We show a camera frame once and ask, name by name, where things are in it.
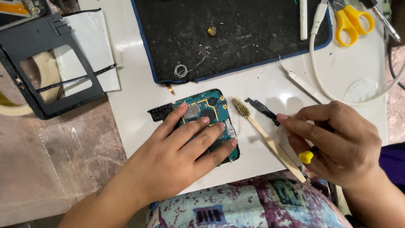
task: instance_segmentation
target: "tape roll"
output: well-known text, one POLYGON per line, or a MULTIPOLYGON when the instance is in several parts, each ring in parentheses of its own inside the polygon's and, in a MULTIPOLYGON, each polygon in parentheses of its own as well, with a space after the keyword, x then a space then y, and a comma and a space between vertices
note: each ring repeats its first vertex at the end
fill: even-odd
MULTIPOLYGON (((42 52, 32 57, 38 66, 41 85, 40 87, 50 86, 61 82, 56 59, 49 52, 42 52)), ((59 87, 41 92, 40 95, 45 103, 53 102, 58 97, 59 87)), ((31 114, 33 111, 28 104, 18 105, 6 98, 0 91, 0 114, 6 116, 23 116, 31 114)))

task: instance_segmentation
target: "left hand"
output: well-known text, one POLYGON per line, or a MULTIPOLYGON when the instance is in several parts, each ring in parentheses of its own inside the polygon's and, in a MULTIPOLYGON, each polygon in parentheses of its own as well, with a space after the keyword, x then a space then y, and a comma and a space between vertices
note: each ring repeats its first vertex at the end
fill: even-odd
POLYGON ((182 103, 170 113, 117 174, 116 179, 141 195, 146 204, 177 195, 223 162, 236 147, 236 139, 228 140, 196 161, 223 133, 225 124, 207 127, 209 118, 202 117, 173 131, 187 109, 187 103, 182 103))

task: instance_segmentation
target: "right hand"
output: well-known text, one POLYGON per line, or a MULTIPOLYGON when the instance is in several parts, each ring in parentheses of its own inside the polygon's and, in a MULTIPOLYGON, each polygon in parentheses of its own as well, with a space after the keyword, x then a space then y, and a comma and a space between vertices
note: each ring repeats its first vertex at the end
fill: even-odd
POLYGON ((382 144, 378 130, 350 106, 332 101, 305 107, 294 117, 278 114, 277 119, 297 155, 310 148, 305 139, 320 149, 305 166, 321 178, 344 189, 355 189, 385 176, 378 165, 382 144), (324 129, 328 127, 335 132, 324 129))

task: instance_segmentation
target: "coiled wire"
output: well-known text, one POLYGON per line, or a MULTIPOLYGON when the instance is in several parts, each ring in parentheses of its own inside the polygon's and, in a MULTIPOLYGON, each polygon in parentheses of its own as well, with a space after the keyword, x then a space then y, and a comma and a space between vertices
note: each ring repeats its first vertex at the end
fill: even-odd
POLYGON ((175 76, 178 77, 178 78, 184 78, 184 77, 187 75, 188 72, 191 72, 191 71, 197 69, 197 67, 204 61, 205 58, 206 58, 206 56, 204 56, 204 58, 201 60, 201 62, 199 62, 199 63, 196 65, 196 67, 195 67, 194 69, 192 69, 192 70, 187 70, 187 67, 186 67, 185 65, 183 65, 183 64, 177 65, 176 68, 175 68, 175 76), (183 67, 184 70, 178 72, 177 70, 178 70, 180 67, 183 67))

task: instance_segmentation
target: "patterned fabric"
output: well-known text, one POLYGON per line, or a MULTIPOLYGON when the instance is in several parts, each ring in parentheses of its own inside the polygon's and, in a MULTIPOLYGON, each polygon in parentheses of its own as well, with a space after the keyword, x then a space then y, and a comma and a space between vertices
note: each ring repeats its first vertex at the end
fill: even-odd
POLYGON ((328 198, 326 181, 284 170, 155 202, 147 228, 352 227, 328 198))

